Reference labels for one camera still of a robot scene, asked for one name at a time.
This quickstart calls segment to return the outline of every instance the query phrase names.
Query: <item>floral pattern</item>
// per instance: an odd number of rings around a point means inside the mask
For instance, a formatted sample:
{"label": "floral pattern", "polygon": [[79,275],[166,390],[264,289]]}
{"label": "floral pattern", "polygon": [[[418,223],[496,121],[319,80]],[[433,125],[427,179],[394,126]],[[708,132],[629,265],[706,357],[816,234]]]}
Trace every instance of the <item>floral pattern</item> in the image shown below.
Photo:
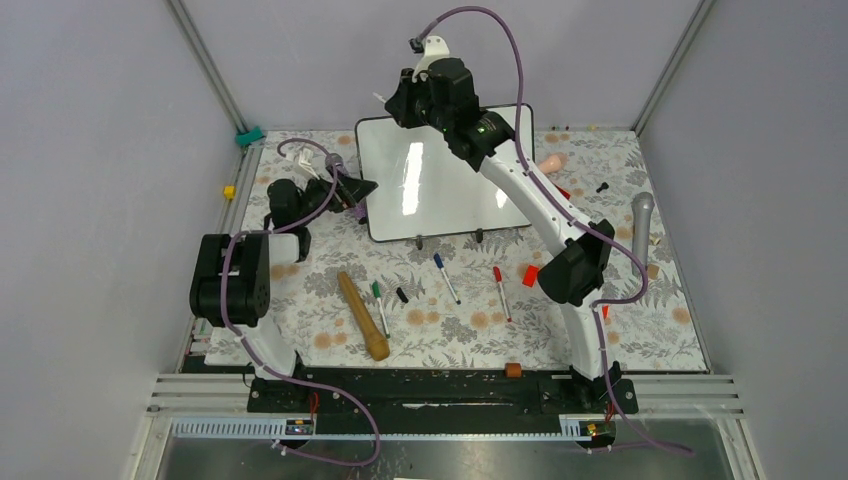
{"label": "floral pattern", "polygon": [[[293,178],[303,186],[306,176],[293,159],[303,145],[291,144],[285,156],[277,144],[305,137],[340,154],[352,174],[359,172],[353,132],[269,132],[250,193],[243,228],[258,229],[268,213],[268,185]],[[551,180],[571,194],[574,205],[592,218],[608,219],[616,239],[629,246],[632,238],[630,201],[651,191],[648,174],[632,132],[544,132],[535,137],[536,160],[562,152],[567,161]],[[316,171],[323,157],[316,155]],[[600,193],[602,182],[609,188]],[[268,315],[283,335],[314,366],[502,368],[520,362],[524,368],[564,369],[570,364],[570,346],[559,306],[537,286],[521,280],[527,267],[541,267],[551,256],[532,228],[484,234],[424,239],[424,249],[413,241],[377,245],[367,226],[350,212],[324,213],[309,224],[309,257],[295,265],[278,265],[271,254],[271,296]],[[671,245],[658,212],[651,219],[648,293],[638,303],[610,306],[605,320],[610,351],[629,370],[703,371],[706,369],[692,325]],[[455,304],[433,262],[444,259],[460,298]],[[503,272],[504,288],[513,322],[501,310],[492,267]],[[338,288],[336,275],[345,271],[358,286],[377,322],[379,311],[370,283],[377,280],[389,317],[392,350],[388,359],[368,356],[362,335]],[[627,258],[613,251],[605,273],[603,293],[622,297],[635,293],[639,280]],[[402,303],[395,290],[409,298]],[[244,365],[249,359],[232,334],[214,329],[206,361],[217,365]]]}

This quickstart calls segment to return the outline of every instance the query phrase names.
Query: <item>blue marker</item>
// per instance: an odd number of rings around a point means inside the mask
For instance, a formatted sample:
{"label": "blue marker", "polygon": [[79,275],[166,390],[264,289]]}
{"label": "blue marker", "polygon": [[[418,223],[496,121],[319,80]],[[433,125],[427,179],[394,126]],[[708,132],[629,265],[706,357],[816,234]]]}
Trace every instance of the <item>blue marker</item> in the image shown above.
{"label": "blue marker", "polygon": [[451,291],[451,295],[453,295],[453,299],[456,300],[456,304],[460,305],[462,302],[459,300],[459,296],[456,294],[456,290],[453,289],[453,285],[450,283],[450,278],[448,278],[448,272],[445,271],[445,264],[442,263],[442,257],[439,254],[433,255],[433,260],[436,261],[436,266],[439,267],[439,270],[442,272],[442,276],[445,277],[445,283],[448,284],[448,289]]}

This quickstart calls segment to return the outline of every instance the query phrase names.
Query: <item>gray wall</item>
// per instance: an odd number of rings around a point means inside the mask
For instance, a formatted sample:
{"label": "gray wall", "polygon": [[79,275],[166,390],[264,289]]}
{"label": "gray wall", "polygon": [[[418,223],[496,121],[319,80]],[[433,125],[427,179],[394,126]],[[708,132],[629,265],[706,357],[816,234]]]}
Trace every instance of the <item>gray wall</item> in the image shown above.
{"label": "gray wall", "polygon": [[234,131],[162,1],[0,6],[0,478],[120,475]]}
{"label": "gray wall", "polygon": [[[698,0],[185,0],[248,122],[263,128],[353,129],[385,115],[407,40],[441,13],[480,4],[515,33],[525,101],[537,125],[629,127]],[[440,25],[474,74],[484,104],[515,102],[516,73],[500,27],[463,13]]]}
{"label": "gray wall", "polygon": [[848,3],[718,2],[644,135],[696,314],[769,478],[842,478]]}

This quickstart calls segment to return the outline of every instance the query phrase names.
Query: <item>green clip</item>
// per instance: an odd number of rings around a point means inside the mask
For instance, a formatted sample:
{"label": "green clip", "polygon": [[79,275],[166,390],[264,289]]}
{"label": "green clip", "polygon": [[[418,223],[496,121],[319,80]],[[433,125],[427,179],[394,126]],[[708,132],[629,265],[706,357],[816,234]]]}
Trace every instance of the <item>green clip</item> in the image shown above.
{"label": "green clip", "polygon": [[239,147],[246,147],[246,146],[250,145],[251,143],[259,140],[260,138],[262,138],[264,136],[265,136],[265,134],[262,133],[261,128],[254,127],[253,130],[251,130],[247,133],[242,133],[240,135],[236,135],[236,144]]}

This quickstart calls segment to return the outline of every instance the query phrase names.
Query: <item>green marker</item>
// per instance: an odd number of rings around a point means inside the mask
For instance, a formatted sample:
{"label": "green marker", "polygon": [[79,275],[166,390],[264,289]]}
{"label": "green marker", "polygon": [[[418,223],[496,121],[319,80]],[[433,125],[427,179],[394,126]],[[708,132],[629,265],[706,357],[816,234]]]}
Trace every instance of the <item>green marker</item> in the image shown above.
{"label": "green marker", "polygon": [[371,290],[374,291],[374,298],[377,299],[377,306],[380,307],[380,318],[383,319],[383,331],[386,332],[386,338],[391,338],[389,334],[389,323],[386,321],[386,311],[383,309],[383,299],[380,295],[380,284],[377,282],[372,283]]}

